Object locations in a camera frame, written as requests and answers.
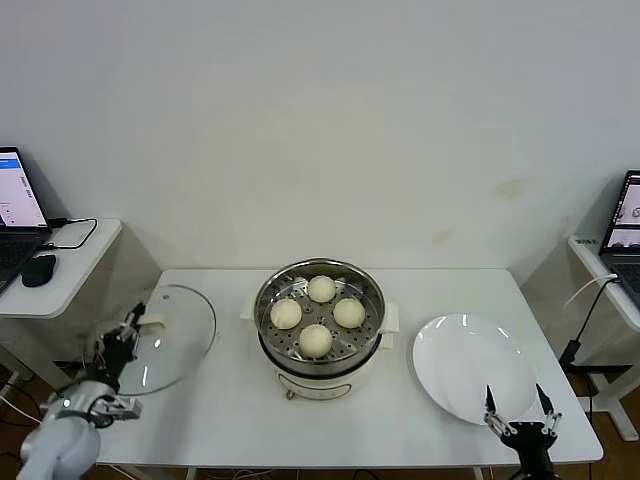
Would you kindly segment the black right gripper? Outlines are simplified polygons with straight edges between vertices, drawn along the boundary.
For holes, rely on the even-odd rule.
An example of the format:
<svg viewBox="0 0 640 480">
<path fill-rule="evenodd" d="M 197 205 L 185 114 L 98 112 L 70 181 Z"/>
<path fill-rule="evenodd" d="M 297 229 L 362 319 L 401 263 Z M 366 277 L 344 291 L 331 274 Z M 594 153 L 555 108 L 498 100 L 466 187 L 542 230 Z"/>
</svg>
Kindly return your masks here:
<svg viewBox="0 0 640 480">
<path fill-rule="evenodd" d="M 511 479 L 557 479 L 549 449 L 557 440 L 557 426 L 563 414 L 555 410 L 551 398 L 536 384 L 538 399 L 545 415 L 541 422 L 509 422 L 497 411 L 491 387 L 486 385 L 484 422 L 499 436 L 503 445 L 514 450 L 520 462 Z"/>
</svg>

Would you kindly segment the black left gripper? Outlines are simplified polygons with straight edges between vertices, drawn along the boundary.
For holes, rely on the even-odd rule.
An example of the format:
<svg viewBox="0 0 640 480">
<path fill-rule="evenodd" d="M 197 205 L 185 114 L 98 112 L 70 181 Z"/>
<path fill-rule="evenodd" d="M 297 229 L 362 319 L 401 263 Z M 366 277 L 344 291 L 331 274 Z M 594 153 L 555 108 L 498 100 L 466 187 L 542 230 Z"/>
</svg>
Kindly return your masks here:
<svg viewBox="0 0 640 480">
<path fill-rule="evenodd" d="M 140 319 L 145 311 L 146 305 L 139 302 L 127 313 L 121 323 L 121 329 L 113 330 L 101 337 L 101 364 L 98 371 L 106 384 L 118 386 L 119 378 L 126 365 L 137 359 Z"/>
</svg>

